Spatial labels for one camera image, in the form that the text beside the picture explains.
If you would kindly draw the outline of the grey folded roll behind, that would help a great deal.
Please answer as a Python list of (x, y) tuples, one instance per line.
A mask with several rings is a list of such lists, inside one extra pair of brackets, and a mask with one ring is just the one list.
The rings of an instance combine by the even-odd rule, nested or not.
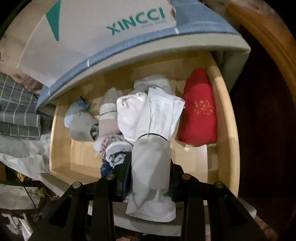
[(133, 85), (133, 90), (131, 94), (136, 94), (138, 92), (144, 92), (148, 94), (149, 88), (159, 87), (164, 92), (168, 94), (174, 95), (169, 80), (165, 77), (165, 75), (152, 75), (140, 80), (136, 80)]

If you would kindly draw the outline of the white XINCCI cardboard box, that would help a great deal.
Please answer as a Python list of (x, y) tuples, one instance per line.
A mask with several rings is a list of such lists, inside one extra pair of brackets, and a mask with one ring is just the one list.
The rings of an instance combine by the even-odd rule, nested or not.
[(174, 26), (170, 1), (56, 1), (34, 28), (19, 68), (50, 87), (107, 47)]

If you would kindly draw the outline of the wooden chair frame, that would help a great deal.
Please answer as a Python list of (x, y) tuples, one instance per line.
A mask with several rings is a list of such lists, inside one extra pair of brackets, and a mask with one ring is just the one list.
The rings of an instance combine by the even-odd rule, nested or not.
[(295, 101), (295, 39), (287, 26), (237, 4), (227, 5), (226, 13), (238, 20), (264, 47), (276, 63)]

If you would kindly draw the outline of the red underwear roll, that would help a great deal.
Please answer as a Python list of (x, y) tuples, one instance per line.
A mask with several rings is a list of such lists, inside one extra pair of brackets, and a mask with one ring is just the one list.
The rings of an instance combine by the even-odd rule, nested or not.
[(193, 70), (186, 79), (183, 99), (185, 108), (180, 119), (178, 141), (192, 146), (215, 143), (217, 141), (215, 100), (204, 69)]

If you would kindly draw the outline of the grey knit roll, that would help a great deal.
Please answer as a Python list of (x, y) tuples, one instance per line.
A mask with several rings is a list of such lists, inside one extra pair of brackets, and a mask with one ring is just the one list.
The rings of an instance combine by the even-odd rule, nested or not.
[(73, 116), (70, 123), (70, 137), (75, 141), (94, 142), (99, 135), (99, 121), (88, 112), (81, 112)]

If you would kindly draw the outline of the hexagon pattern beige roll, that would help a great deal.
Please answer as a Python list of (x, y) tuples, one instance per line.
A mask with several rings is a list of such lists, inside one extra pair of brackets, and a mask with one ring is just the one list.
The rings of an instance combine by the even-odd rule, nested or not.
[(117, 99), (122, 92), (115, 87), (107, 90), (100, 101), (99, 109), (99, 137), (120, 133), (117, 123)]

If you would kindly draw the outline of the white grey banded roll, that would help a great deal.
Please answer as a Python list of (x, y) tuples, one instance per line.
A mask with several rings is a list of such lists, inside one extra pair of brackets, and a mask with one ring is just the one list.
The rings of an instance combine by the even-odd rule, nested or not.
[(126, 214), (170, 222), (176, 206), (169, 196), (171, 139), (184, 109), (182, 98), (150, 88), (132, 149), (132, 188)]

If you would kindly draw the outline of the light blue underwear roll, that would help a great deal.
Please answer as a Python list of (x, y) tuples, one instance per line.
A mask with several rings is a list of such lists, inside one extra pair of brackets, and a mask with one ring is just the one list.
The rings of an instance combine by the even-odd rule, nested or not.
[(74, 118), (74, 115), (79, 114), (84, 111), (88, 111), (90, 108), (90, 102), (83, 98), (78, 97), (69, 107), (69, 109), (66, 111), (65, 119), (64, 119), (64, 126), (66, 128), (69, 128), (71, 125), (71, 122)]

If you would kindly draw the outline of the grey wooden drawer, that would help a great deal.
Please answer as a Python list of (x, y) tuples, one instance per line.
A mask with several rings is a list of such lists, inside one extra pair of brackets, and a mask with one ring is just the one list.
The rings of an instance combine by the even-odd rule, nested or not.
[[(50, 142), (50, 171), (70, 184), (31, 240), (115, 240), (115, 227), (181, 240), (243, 240), (239, 217), (255, 225), (238, 200), (239, 140), (225, 78), (209, 51), (164, 54), (116, 64), (58, 100)], [(117, 102), (125, 153), (101, 176), (92, 141), (76, 141), (64, 126), (80, 95), (99, 106), (108, 88)]]

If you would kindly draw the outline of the white fluffy roll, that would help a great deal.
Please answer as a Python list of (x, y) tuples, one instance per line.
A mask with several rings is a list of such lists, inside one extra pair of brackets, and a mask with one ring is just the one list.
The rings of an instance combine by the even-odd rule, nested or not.
[(118, 128), (131, 144), (135, 142), (136, 127), (146, 100), (146, 93), (137, 92), (119, 97), (116, 101)]

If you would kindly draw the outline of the pink floral white roll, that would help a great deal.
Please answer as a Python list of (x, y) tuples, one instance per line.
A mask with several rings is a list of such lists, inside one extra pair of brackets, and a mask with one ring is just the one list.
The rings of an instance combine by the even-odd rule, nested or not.
[(126, 153), (132, 151), (133, 145), (123, 135), (108, 135), (98, 138), (93, 144), (93, 149), (114, 168), (123, 163)]

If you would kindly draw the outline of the navy floral underwear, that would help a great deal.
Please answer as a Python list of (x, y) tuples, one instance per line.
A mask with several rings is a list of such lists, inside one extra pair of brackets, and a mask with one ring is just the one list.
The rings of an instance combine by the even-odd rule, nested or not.
[(113, 168), (110, 165), (110, 163), (108, 161), (106, 161), (105, 159), (102, 159), (102, 165), (100, 167), (101, 177), (112, 174), (112, 172), (113, 172)]

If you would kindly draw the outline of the grey plaid blanket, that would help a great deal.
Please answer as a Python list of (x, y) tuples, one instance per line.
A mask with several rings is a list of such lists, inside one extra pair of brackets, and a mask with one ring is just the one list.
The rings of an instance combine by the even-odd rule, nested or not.
[(1, 135), (37, 141), (42, 134), (37, 97), (1, 73)]

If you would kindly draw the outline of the grey nightstand cabinet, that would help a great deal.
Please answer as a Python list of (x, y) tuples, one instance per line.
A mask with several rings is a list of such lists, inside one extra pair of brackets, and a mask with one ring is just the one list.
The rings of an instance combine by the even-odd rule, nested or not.
[(240, 34), (222, 33), (176, 35), (144, 43), (112, 55), (86, 69), (53, 94), (38, 111), (36, 109), (35, 111), (41, 115), (52, 116), (54, 111), (50, 103), (94, 73), (104, 73), (130, 63), (146, 60), (149, 57), (189, 50), (216, 51), (215, 60), (218, 62), (226, 87), (230, 91), (243, 70), (251, 48)]

